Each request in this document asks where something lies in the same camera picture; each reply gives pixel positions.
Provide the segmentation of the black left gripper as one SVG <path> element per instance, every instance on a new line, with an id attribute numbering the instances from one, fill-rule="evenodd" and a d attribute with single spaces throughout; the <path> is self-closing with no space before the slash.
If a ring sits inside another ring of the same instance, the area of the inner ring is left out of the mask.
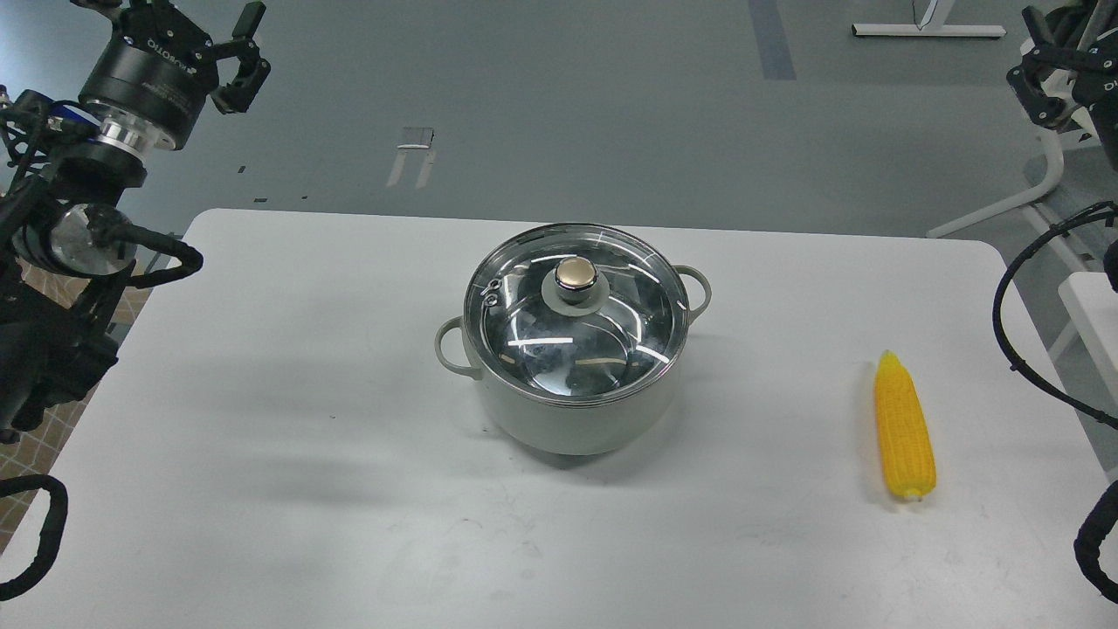
<path id="1" fill-rule="evenodd" d="M 264 3 L 244 4 L 231 40 L 209 48 L 215 61 L 199 57 L 211 36 L 170 1 L 79 4 L 112 25 L 107 47 L 79 90 L 80 105 L 100 118 L 119 109 L 144 120 L 160 133 L 157 147 L 184 147 L 209 97 L 221 114 L 246 113 L 269 76 L 271 64 L 255 41 Z M 216 61 L 224 59 L 238 60 L 238 67 L 219 86 Z"/>

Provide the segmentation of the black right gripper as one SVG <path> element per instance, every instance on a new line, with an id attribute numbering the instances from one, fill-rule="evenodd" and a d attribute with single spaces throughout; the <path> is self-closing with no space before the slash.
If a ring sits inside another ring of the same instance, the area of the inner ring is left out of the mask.
<path id="1" fill-rule="evenodd" d="M 1006 73 L 1006 82 L 1031 123 L 1042 128 L 1065 126 L 1071 113 L 1080 127 L 1115 147 L 1115 68 L 1117 34 L 1115 1 L 1083 1 L 1083 7 L 1038 7 L 1021 11 L 1029 34 L 1018 66 Z M 1086 53 L 1095 66 L 1076 72 L 1073 96 L 1065 67 L 1074 49 Z"/>

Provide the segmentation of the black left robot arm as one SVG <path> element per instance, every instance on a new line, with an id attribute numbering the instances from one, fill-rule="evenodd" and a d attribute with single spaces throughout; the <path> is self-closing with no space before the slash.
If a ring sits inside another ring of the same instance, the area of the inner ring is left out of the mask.
<path id="1" fill-rule="evenodd" d="M 203 105 L 244 113 L 271 72 L 254 36 L 266 4 L 245 4 L 218 41 L 170 1 L 86 1 L 112 34 L 77 101 L 3 97 L 13 170 L 1 207 L 3 442 L 53 406 L 79 401 L 117 363 L 108 320 L 127 289 L 180 282 L 203 255 L 133 223 L 117 207 L 155 150 L 184 147 Z"/>

